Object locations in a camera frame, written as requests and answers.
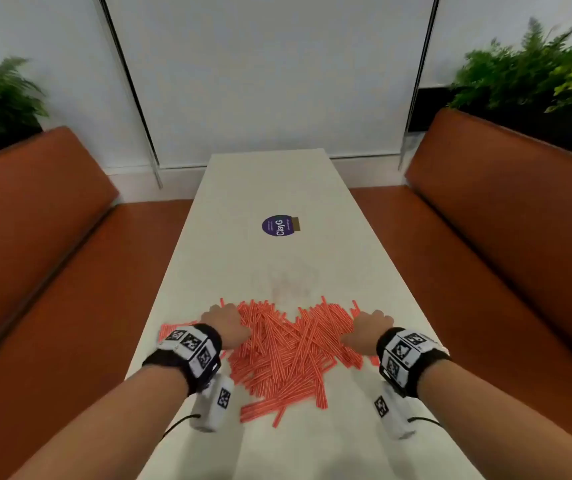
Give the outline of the person's right hand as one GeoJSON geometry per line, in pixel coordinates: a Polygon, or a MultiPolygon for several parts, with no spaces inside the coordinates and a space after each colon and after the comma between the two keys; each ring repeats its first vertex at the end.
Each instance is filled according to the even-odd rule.
{"type": "Polygon", "coordinates": [[[372,313],[361,311],[353,321],[353,331],[357,331],[362,336],[362,346],[346,346],[358,355],[377,355],[378,340],[386,331],[394,327],[393,317],[384,314],[380,310],[372,313]]]}

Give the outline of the person's left hand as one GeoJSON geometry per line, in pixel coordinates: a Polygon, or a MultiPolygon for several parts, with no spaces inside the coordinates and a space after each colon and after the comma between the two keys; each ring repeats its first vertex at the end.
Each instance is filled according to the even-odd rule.
{"type": "Polygon", "coordinates": [[[242,324],[241,315],[232,303],[211,306],[202,314],[199,324],[208,326],[218,333],[222,351],[231,351],[239,347],[239,327],[247,327],[242,324]]]}

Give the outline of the pile of red striped straws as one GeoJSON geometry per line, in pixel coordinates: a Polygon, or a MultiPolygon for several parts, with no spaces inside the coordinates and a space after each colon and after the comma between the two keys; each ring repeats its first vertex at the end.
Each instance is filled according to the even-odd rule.
{"type": "Polygon", "coordinates": [[[241,406],[241,424],[274,415],[277,428],[289,408],[309,400],[327,410],[327,374],[339,364],[358,371],[364,366],[364,357],[339,340],[354,330],[361,313],[356,301],[346,309],[322,297],[312,307],[298,308],[293,321],[268,300],[242,301],[236,308],[252,334],[220,357],[228,360],[234,385],[253,400],[241,406]]]}

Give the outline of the person's right forearm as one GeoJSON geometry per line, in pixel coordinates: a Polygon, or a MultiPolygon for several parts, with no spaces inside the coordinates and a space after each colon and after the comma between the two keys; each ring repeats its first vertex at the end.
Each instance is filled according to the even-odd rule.
{"type": "Polygon", "coordinates": [[[428,367],[417,392],[486,480],[572,480],[572,436],[456,363],[428,367]]]}

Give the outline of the person's left forearm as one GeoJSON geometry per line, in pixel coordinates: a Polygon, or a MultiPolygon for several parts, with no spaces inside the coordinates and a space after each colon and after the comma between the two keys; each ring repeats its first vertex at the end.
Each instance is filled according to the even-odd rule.
{"type": "Polygon", "coordinates": [[[179,369],[147,365],[90,405],[9,480],[135,480],[187,392],[179,369]]]}

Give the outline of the round purple sticker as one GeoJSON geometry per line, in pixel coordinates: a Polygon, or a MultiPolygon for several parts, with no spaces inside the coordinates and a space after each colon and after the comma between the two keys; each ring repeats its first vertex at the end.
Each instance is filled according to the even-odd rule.
{"type": "Polygon", "coordinates": [[[276,215],[267,217],[262,222],[262,230],[273,237],[286,237],[293,235],[291,217],[289,215],[276,215]]]}

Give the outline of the orange upholstered bench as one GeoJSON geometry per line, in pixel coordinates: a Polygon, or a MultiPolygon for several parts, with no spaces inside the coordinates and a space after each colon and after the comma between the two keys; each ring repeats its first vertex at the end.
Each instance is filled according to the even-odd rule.
{"type": "Polygon", "coordinates": [[[572,152],[442,109],[405,179],[351,193],[434,333],[572,435],[572,152]]]}
{"type": "Polygon", "coordinates": [[[118,196],[67,127],[0,151],[0,480],[127,374],[192,201],[118,196]]]}

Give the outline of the white roller blind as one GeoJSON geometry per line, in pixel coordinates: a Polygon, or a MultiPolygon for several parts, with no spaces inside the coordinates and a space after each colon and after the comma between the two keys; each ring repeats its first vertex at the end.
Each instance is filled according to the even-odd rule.
{"type": "Polygon", "coordinates": [[[434,0],[105,0],[161,168],[398,154],[434,0]]]}

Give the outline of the green leafy plants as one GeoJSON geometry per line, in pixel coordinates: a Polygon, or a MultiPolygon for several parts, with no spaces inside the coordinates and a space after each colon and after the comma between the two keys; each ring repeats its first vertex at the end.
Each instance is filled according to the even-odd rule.
{"type": "Polygon", "coordinates": [[[572,26],[555,36],[552,33],[531,17],[520,47],[494,38],[487,48],[468,52],[450,85],[453,98],[447,106],[572,112],[572,26]]]}

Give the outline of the green fern plant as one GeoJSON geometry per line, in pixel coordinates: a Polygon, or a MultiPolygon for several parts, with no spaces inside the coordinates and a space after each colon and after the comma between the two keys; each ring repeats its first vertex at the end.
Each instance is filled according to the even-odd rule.
{"type": "Polygon", "coordinates": [[[48,118],[46,93],[20,69],[31,60],[10,56],[0,62],[0,135],[21,127],[37,128],[48,118]]]}

